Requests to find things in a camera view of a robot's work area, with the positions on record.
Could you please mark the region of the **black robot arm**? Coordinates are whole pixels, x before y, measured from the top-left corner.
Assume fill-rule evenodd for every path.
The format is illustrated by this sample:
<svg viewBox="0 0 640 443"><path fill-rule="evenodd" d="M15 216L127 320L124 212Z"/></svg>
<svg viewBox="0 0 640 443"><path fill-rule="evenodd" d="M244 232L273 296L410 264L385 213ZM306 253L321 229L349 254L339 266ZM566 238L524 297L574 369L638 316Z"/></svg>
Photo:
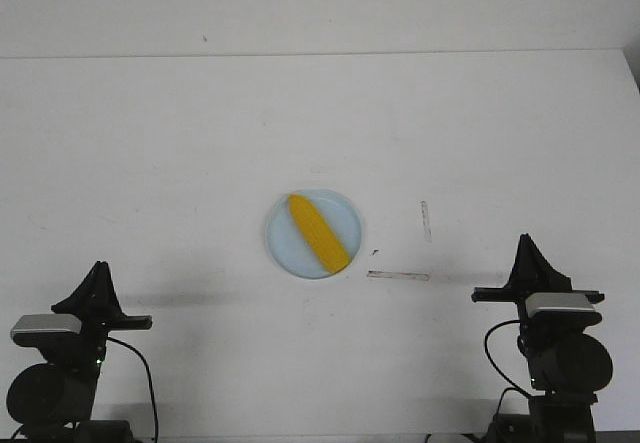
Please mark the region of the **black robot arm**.
<svg viewBox="0 0 640 443"><path fill-rule="evenodd" d="M151 440L159 440L159 418L151 368L113 331L152 328L149 315L129 316L121 308L109 264L96 262L79 286L44 314L21 316L10 331L19 347L38 350L44 361L19 373L6 407L19 427L11 442L136 442L127 420L94 420L93 406L107 344L119 345L142 362L153 417Z"/></svg>
<svg viewBox="0 0 640 443"><path fill-rule="evenodd" d="M587 329L601 323L597 304L605 296L579 290L543 256L528 234L520 236L514 264L500 288L477 287L473 302L512 303L517 316L495 324L491 337L508 326L518 329L516 346L524 357L531 387L508 378L506 393L527 402L525 414L496 409L485 442L593 442L592 407L613 378L613 361Z"/></svg>

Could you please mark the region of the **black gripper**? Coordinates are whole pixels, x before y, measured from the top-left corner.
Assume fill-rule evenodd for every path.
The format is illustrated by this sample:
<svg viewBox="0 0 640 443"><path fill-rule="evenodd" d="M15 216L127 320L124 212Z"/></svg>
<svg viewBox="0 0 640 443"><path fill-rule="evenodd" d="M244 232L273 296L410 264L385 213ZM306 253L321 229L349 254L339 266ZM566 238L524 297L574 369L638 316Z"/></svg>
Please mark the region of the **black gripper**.
<svg viewBox="0 0 640 443"><path fill-rule="evenodd" d="M152 328L149 315L127 316L121 308L115 292L109 264L97 261L79 286L65 299L51 306L54 314L83 315L88 311L90 301L95 297L98 284L102 314L108 321L87 320L82 324L81 335L94 350L96 358L106 355L106 343L112 331L143 331Z"/></svg>
<svg viewBox="0 0 640 443"><path fill-rule="evenodd" d="M604 294L594 290L571 290L571 279L555 270L527 233L519 237L514 263L505 288L476 287L472 292L472 301L476 302L509 302L525 301L534 291L515 290L523 285L526 276L526 254L530 286L537 291L548 291L551 295L583 295L591 304L604 301Z"/></svg>

